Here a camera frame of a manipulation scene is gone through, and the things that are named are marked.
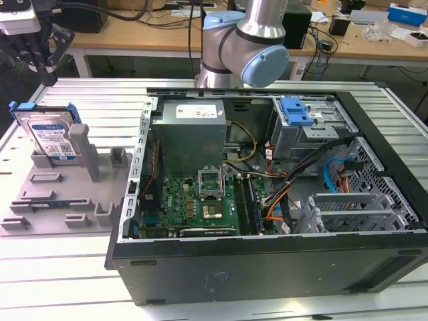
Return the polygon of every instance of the blue hard drive label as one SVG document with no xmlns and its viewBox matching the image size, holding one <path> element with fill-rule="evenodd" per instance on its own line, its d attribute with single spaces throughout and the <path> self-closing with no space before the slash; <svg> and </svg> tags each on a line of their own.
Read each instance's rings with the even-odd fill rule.
<svg viewBox="0 0 428 321">
<path fill-rule="evenodd" d="M 34 124 L 31 126 L 37 142 L 47 156 L 58 161 L 75 159 L 76 153 L 68 139 L 64 138 L 66 130 L 61 124 Z"/>
</svg>

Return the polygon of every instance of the hard drive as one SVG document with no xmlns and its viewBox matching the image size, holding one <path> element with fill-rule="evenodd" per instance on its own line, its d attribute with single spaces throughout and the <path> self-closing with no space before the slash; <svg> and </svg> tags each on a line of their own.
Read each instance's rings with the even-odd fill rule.
<svg viewBox="0 0 428 321">
<path fill-rule="evenodd" d="M 45 154 L 53 163 L 72 163 L 80 154 L 78 145 L 68 135 L 72 124 L 81 123 L 72 104 L 52 107 L 12 102 L 9 107 L 12 116 L 33 139 L 37 154 Z"/>
</svg>

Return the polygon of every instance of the floor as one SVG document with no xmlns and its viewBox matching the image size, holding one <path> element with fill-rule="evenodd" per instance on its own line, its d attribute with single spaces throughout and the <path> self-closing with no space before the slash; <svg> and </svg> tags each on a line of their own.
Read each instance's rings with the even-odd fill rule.
<svg viewBox="0 0 428 321">
<path fill-rule="evenodd" d="M 90 56 L 90 65 L 94 77 L 97 78 L 191 78 L 189 60 L 185 58 L 135 58 L 136 70 L 132 59 L 125 57 Z M 199 60 L 193 60 L 195 72 L 199 72 Z M 281 77 L 288 79 L 291 74 L 290 64 Z M 322 81 L 360 82 L 362 66 L 334 65 L 325 72 Z M 412 110 L 416 108 L 428 87 L 422 87 L 422 82 L 428 81 L 428 72 L 421 73 L 424 68 L 408 68 L 414 73 L 406 72 L 395 67 L 374 66 L 371 68 L 367 81 L 385 82 L 388 87 Z M 62 66 L 58 68 L 59 77 L 77 77 L 74 62 L 65 57 Z M 305 80 L 315 80 L 316 75 L 307 74 Z M 0 137 L 12 122 L 7 105 L 10 101 L 26 102 L 39 86 L 37 75 L 27 66 L 18 64 L 15 67 L 0 62 Z M 428 98 L 418 109 L 417 115 L 424 120 L 428 117 Z"/>
</svg>

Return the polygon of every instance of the motherboard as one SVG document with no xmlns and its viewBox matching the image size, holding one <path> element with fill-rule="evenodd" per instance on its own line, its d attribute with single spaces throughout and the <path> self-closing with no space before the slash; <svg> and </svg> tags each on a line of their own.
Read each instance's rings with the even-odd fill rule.
<svg viewBox="0 0 428 321">
<path fill-rule="evenodd" d="M 222 188 L 220 197 L 201 196 L 200 191 L 217 187 Z M 260 177 L 223 177 L 220 183 L 198 177 L 164 177 L 162 189 L 160 209 L 142 214 L 141 237 L 234 236 L 262 229 L 261 200 L 266 190 Z"/>
</svg>

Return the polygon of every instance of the slotted aluminum table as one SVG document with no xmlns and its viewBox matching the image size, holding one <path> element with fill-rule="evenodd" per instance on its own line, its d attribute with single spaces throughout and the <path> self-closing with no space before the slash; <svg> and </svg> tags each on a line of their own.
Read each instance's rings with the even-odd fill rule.
<svg viewBox="0 0 428 321">
<path fill-rule="evenodd" d="M 188 80 L 60 79 L 40 87 L 33 102 L 73 102 L 98 152 L 133 151 L 147 87 L 190 88 Z M 428 129 L 388 89 L 360 82 L 278 82 L 298 92 L 349 91 L 428 189 Z M 0 141 L 0 217 L 27 176 L 32 143 L 14 123 Z M 137 307 L 116 271 L 104 269 L 109 235 L 0 239 L 0 320 L 426 320 L 428 265 L 379 294 Z"/>
</svg>

